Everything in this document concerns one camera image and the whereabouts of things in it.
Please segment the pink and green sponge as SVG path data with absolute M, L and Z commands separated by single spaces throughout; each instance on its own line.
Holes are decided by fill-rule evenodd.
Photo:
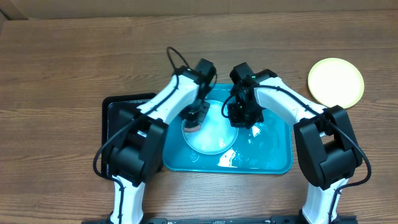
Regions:
M 183 131 L 185 133 L 194 133 L 201 129 L 200 123 L 195 123 L 191 121 L 186 121 L 183 125 Z

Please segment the light blue plate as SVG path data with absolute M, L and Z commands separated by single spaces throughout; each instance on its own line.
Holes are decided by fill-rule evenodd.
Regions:
M 235 143 L 239 129 L 230 125 L 229 119 L 221 114 L 222 102 L 206 101 L 210 107 L 200 129 L 187 132 L 182 122 L 182 133 L 186 143 L 196 152 L 214 155 L 227 151 Z

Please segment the yellow-green plate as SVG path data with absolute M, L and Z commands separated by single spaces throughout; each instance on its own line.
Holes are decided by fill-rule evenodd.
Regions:
M 307 84 L 314 99 L 327 107 L 350 108 L 364 94 L 361 72 L 340 58 L 325 58 L 317 62 L 308 73 Z

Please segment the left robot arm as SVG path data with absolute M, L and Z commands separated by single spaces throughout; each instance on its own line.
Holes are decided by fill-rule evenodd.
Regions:
M 146 182 L 162 167 L 169 124 L 181 117 L 189 131 L 198 131 L 210 107 L 205 96 L 216 75 L 212 62 L 195 68 L 174 68 L 167 86 L 149 101 L 122 106 L 107 120 L 107 133 L 93 160 L 94 172 L 115 186 L 114 209 L 107 223 L 140 223 Z

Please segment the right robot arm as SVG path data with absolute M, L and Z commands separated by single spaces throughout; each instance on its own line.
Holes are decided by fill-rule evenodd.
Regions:
M 230 96 L 221 109 L 232 127 L 253 127 L 263 122 L 268 109 L 294 130 L 300 170 L 308 180 L 307 198 L 296 216 L 273 216 L 271 223 L 357 223 L 356 216 L 336 212 L 343 189 L 357 167 L 368 164 L 358 146 L 351 121 L 340 106 L 316 104 L 284 84 L 269 69 L 255 73 L 247 63 L 233 67 Z

